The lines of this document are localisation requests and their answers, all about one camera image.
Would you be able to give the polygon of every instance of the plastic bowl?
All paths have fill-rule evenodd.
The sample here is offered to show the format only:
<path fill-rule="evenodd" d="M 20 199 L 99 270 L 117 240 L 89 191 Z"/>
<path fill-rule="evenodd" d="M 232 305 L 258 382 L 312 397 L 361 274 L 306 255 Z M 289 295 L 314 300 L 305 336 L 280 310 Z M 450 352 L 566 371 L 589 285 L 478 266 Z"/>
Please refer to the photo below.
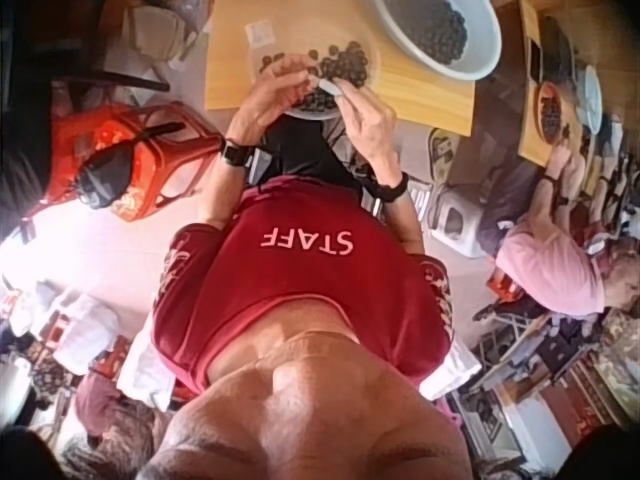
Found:
<path fill-rule="evenodd" d="M 310 50 L 317 50 L 320 61 L 329 55 L 331 45 L 345 50 L 349 42 L 355 40 L 360 43 L 369 60 L 366 84 L 372 87 L 380 72 L 380 52 L 367 26 L 353 18 L 336 19 L 323 5 L 318 4 L 313 8 L 309 4 L 305 6 L 299 11 L 288 12 L 286 16 L 278 15 L 269 19 L 275 41 L 249 50 L 251 80 L 255 81 L 262 67 L 262 59 L 267 55 L 273 57 L 278 53 L 308 53 Z M 287 115 L 303 120 L 330 120 L 339 117 L 340 111 L 335 108 L 315 113 L 293 109 Z"/>
<path fill-rule="evenodd" d="M 550 97 L 556 99 L 556 102 L 558 102 L 558 107 L 560 109 L 560 130 L 558 130 L 558 134 L 553 138 L 545 137 L 544 130 L 542 129 L 542 100 Z M 540 134 L 540 137 L 549 145 L 555 145 L 562 136 L 562 131 L 564 129 L 563 121 L 564 112 L 562 109 L 562 97 L 560 96 L 560 92 L 553 83 L 544 82 L 542 85 L 540 85 L 538 89 L 538 95 L 536 97 L 536 125 L 538 127 L 538 133 Z"/>
<path fill-rule="evenodd" d="M 578 73 L 578 94 L 581 101 L 576 112 L 580 123 L 597 135 L 602 128 L 602 90 L 598 73 L 591 65 Z"/>
<path fill-rule="evenodd" d="M 389 12 L 385 0 L 373 0 L 389 36 L 408 55 L 435 71 L 457 80 L 474 81 L 489 75 L 500 60 L 502 35 L 490 0 L 449 0 L 465 19 L 468 39 L 460 60 L 443 65 L 418 48 Z"/>

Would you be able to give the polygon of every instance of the floor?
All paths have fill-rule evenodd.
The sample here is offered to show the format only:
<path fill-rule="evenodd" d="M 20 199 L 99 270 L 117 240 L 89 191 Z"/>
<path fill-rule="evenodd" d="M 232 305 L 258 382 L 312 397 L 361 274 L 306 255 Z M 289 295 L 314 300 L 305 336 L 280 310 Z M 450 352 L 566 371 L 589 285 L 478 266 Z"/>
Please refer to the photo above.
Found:
<path fill-rule="evenodd" d="M 203 35 L 183 71 L 161 68 L 172 85 L 169 95 L 156 95 L 150 103 L 180 100 L 224 131 L 233 112 L 203 111 L 207 36 Z M 150 65 L 114 44 L 106 67 L 134 75 L 150 74 Z M 430 129 L 403 122 L 396 144 L 407 173 L 428 181 L 426 139 Z M 190 178 L 179 172 L 179 184 Z M 197 197 L 181 200 L 142 221 L 126 224 L 109 211 L 91 211 L 78 202 L 50 208 L 35 218 L 37 238 L 27 246 L 5 243 L 0 249 L 0 271 L 16 286 L 48 279 L 72 293 L 86 292 L 119 313 L 122 331 L 133 336 L 148 313 L 157 287 L 168 243 L 181 226 L 193 221 Z M 486 329 L 472 324 L 472 315 L 494 300 L 484 286 L 493 266 L 485 259 L 469 260 L 425 234 L 428 254 L 449 269 L 454 301 L 454 327 L 468 345 Z"/>

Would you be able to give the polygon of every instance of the white stool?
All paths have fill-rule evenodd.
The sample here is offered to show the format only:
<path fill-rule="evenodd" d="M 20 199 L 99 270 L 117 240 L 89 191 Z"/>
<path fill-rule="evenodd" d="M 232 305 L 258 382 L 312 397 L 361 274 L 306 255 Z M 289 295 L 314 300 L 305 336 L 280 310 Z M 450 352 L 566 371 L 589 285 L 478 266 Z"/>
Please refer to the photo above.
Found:
<path fill-rule="evenodd" d="M 445 245 L 468 258 L 485 257 L 486 253 L 476 240 L 476 232 L 484 212 L 477 192 L 448 190 L 436 200 L 436 225 L 431 234 Z"/>

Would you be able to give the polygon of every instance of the black wristband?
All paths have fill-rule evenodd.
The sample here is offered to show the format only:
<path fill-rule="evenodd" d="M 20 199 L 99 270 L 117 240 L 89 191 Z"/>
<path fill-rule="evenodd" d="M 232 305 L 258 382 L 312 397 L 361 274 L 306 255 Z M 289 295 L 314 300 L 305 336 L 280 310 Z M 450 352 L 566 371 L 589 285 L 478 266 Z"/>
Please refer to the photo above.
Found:
<path fill-rule="evenodd" d="M 402 173 L 402 180 L 397 187 L 389 187 L 386 185 L 376 186 L 376 197 L 384 203 L 393 203 L 407 191 L 409 186 L 409 175 Z"/>
<path fill-rule="evenodd" d="M 256 147 L 236 145 L 233 141 L 225 139 L 220 150 L 220 157 L 232 167 L 249 168 L 255 151 Z"/>
<path fill-rule="evenodd" d="M 549 175 L 545 175 L 544 177 L 542 177 L 542 180 L 548 180 L 549 182 L 551 182 L 551 185 L 553 185 L 554 189 L 556 188 L 556 184 L 558 183 L 557 178 L 550 177 Z"/>

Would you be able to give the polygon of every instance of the bag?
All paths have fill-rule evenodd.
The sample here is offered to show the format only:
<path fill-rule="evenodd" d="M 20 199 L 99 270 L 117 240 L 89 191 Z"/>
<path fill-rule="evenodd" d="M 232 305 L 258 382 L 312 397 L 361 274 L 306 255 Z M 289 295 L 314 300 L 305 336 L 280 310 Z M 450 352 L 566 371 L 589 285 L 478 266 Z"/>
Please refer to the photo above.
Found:
<path fill-rule="evenodd" d="M 129 188 L 137 143 L 185 128 L 182 122 L 149 127 L 131 140 L 93 154 L 76 175 L 73 188 L 80 201 L 94 210 L 110 206 Z"/>

